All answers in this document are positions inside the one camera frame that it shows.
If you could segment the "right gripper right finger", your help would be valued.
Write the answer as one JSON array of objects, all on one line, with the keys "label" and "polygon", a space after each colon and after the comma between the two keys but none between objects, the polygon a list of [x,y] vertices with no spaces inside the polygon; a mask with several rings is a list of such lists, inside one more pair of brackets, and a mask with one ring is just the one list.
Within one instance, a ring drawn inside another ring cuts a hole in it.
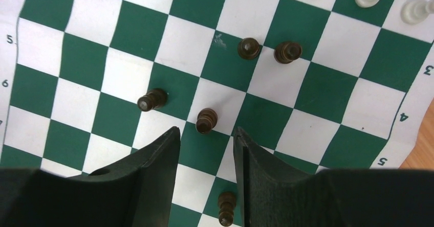
[{"label": "right gripper right finger", "polygon": [[324,169],[307,174],[234,131],[243,226],[433,226],[433,172]]}]

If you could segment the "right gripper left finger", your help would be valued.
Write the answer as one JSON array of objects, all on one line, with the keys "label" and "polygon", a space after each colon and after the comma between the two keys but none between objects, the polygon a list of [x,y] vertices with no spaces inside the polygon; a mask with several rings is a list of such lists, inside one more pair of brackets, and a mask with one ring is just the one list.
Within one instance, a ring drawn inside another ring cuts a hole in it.
[{"label": "right gripper left finger", "polygon": [[168,226],[181,145],[172,127],[89,175],[1,169],[1,226]]}]

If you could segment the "dark chess pawn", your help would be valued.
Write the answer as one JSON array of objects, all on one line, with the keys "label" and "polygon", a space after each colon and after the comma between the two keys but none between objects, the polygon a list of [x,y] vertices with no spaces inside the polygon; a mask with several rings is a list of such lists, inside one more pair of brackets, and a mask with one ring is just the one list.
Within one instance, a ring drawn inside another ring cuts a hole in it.
[{"label": "dark chess pawn", "polygon": [[197,116],[196,130],[201,134],[207,134],[212,131],[217,122],[217,113],[211,108],[204,108]]},{"label": "dark chess pawn", "polygon": [[222,226],[231,226],[234,221],[236,195],[233,192],[223,192],[218,197],[219,223]]},{"label": "dark chess pawn", "polygon": [[252,60],[258,57],[262,49],[259,42],[251,37],[242,39],[237,45],[237,53],[242,59]]},{"label": "dark chess pawn", "polygon": [[277,62],[288,64],[302,55],[302,47],[293,41],[285,41],[278,44],[274,50],[274,58]]},{"label": "dark chess pawn", "polygon": [[137,100],[139,109],[147,112],[163,107],[168,99],[168,94],[161,88],[150,89],[144,96]]}]

